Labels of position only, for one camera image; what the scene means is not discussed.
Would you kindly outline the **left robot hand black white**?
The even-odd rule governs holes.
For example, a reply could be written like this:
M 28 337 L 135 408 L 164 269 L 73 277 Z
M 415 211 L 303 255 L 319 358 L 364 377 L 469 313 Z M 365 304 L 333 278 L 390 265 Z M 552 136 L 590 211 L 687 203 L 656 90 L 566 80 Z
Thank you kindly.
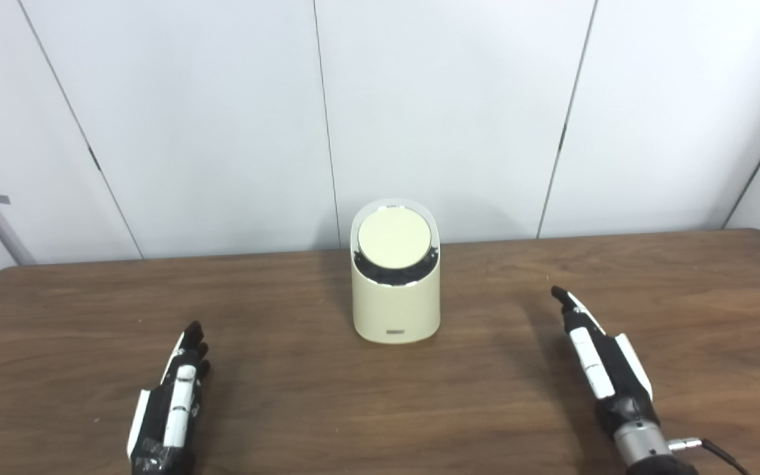
M 126 452 L 133 474 L 193 474 L 194 426 L 209 374 L 208 345 L 199 321 L 181 332 L 159 385 L 137 400 Z

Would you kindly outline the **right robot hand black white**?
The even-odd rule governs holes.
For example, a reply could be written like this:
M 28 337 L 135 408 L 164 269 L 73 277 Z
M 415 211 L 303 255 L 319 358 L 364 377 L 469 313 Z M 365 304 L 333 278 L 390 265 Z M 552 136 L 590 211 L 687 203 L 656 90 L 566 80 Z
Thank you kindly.
M 609 438 L 627 424 L 654 424 L 652 385 L 625 334 L 606 333 L 588 307 L 560 286 L 551 295 L 561 304 L 563 328 L 594 395 L 594 411 Z

